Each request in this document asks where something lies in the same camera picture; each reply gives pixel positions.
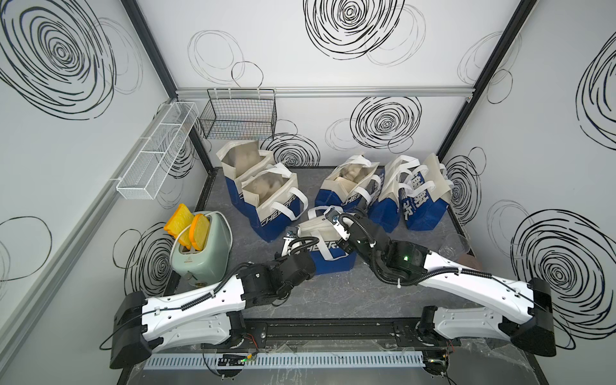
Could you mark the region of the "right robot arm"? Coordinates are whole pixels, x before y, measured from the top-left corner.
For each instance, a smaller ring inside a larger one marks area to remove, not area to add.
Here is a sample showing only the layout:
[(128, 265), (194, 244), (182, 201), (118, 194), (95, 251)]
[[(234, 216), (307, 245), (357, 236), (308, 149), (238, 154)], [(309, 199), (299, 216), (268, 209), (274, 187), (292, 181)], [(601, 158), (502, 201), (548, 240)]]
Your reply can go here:
[(333, 213), (327, 221), (340, 235), (340, 247), (361, 256), (380, 282), (399, 289), (433, 288), (476, 303), (461, 310), (426, 306), (415, 327), (422, 343), (492, 338), (533, 355), (556, 356), (547, 281), (515, 281), (463, 266), (424, 246), (392, 240), (380, 226), (359, 215)]

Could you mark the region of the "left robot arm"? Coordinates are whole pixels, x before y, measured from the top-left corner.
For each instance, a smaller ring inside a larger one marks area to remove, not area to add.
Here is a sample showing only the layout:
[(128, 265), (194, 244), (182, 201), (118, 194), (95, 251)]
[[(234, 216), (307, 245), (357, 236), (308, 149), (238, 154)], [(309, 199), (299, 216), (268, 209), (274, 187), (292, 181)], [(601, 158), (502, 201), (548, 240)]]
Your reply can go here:
[(268, 263), (244, 262), (208, 287), (148, 298), (141, 291), (124, 297), (107, 338), (109, 367), (124, 369), (155, 351), (191, 343), (220, 345), (242, 333), (230, 318), (244, 309), (284, 299), (312, 279), (316, 265), (307, 252)]

